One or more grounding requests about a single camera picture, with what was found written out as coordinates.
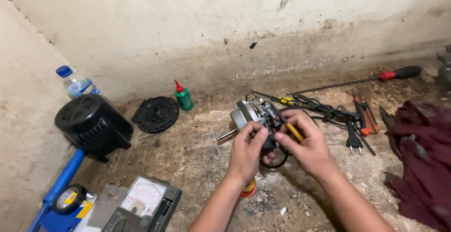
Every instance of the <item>screwdriver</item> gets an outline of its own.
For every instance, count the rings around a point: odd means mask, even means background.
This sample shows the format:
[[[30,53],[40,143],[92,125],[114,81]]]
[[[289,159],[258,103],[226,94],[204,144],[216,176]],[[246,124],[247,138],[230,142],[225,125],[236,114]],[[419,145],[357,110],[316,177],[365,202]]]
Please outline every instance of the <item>screwdriver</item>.
[[[296,130],[296,128],[288,122],[286,117],[280,113],[279,109],[277,109],[274,105],[272,106],[274,112],[279,117],[280,121],[286,126],[286,128],[296,137],[296,139],[301,143],[304,140],[304,137]]]
[[[409,79],[409,78],[414,78],[414,77],[419,76],[421,71],[422,71],[422,68],[420,66],[405,66],[405,67],[401,67],[397,70],[394,70],[392,72],[381,72],[379,74],[379,76],[377,76],[377,77],[370,77],[367,79],[358,79],[358,80],[353,80],[353,81],[348,81],[348,82],[343,82],[343,83],[338,83],[338,84],[332,84],[332,85],[328,85],[328,86],[322,86],[322,87],[318,87],[318,88],[305,89],[305,90],[288,93],[285,95],[292,95],[292,94],[305,93],[305,92],[309,92],[309,91],[341,87],[341,86],[361,83],[361,82],[365,82],[365,81],[369,81],[369,80],[379,79],[380,81],[387,81],[390,79]]]
[[[292,105],[301,105],[301,102],[294,99],[294,98],[290,98],[290,97],[281,97],[281,96],[276,96],[276,95],[268,95],[268,94],[264,94],[255,90],[251,91],[252,93],[264,96],[264,97],[269,97],[271,99],[271,101],[274,102],[278,102],[280,104],[283,104],[285,106],[292,106]]]

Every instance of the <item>green bottle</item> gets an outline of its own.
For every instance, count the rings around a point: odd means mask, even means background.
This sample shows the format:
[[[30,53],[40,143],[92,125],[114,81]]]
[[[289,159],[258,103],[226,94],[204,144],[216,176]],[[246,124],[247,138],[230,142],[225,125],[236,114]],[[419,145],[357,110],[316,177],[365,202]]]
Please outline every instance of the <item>green bottle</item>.
[[[177,85],[175,96],[177,97],[177,102],[179,103],[180,108],[184,111],[191,110],[194,104],[191,100],[191,96],[189,96],[188,90],[180,86],[177,80],[175,80],[175,85]]]

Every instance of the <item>red-handled screwdriver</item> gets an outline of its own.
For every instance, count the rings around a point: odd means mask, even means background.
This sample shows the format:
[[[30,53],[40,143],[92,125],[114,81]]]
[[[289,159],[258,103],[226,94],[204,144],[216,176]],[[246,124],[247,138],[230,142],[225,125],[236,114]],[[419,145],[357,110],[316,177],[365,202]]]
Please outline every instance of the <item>red-handled screwdriver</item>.
[[[369,81],[369,80],[377,80],[378,79],[380,81],[387,81],[387,80],[390,80],[390,79],[409,79],[409,78],[414,78],[414,77],[419,76],[421,71],[422,71],[422,69],[423,68],[421,68],[420,66],[405,66],[405,67],[401,67],[401,68],[399,68],[399,69],[397,69],[395,71],[392,71],[392,72],[381,72],[379,74],[379,76],[376,76],[376,77],[370,77],[370,78],[367,78],[367,79],[358,79],[358,80],[353,80],[353,81],[349,81],[349,82],[343,82],[343,83],[332,84],[332,85],[328,85],[328,86],[322,86],[322,87],[318,87],[318,88],[305,89],[305,90],[300,90],[300,91],[288,93],[288,94],[285,94],[285,95],[292,95],[292,94],[299,94],[299,93],[305,93],[305,92],[322,90],[322,89],[341,87],[341,86],[361,83],[361,82],[365,82],[365,81]]]

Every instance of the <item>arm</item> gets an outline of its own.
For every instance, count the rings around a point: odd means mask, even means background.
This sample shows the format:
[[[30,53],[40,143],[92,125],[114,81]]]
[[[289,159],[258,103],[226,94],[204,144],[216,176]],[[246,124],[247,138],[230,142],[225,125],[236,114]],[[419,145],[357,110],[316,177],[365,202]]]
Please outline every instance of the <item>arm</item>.
[[[349,232],[394,232],[392,226],[369,204],[340,172],[332,159],[324,133],[301,110],[283,113],[304,135],[301,144],[294,142],[286,127],[276,133],[276,141],[290,151],[299,167],[312,175],[330,198],[341,223]]]
[[[234,138],[227,173],[188,232],[223,232],[227,228],[241,190],[258,171],[260,151],[268,130],[256,122],[248,122]]]

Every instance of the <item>hand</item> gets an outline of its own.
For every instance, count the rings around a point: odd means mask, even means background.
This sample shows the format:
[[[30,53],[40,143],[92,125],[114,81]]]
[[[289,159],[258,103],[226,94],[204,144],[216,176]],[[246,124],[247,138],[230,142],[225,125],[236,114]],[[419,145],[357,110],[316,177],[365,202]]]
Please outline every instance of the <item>hand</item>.
[[[304,141],[299,144],[292,140],[285,134],[289,132],[285,125],[275,134],[276,141],[290,151],[301,169],[317,179],[338,169],[330,155],[324,133],[306,113],[299,109],[287,110],[282,114],[291,125],[301,130]]]
[[[233,139],[226,177],[240,182],[242,187],[245,187],[257,174],[260,151],[267,137],[268,129],[265,126],[254,121],[247,122]]]

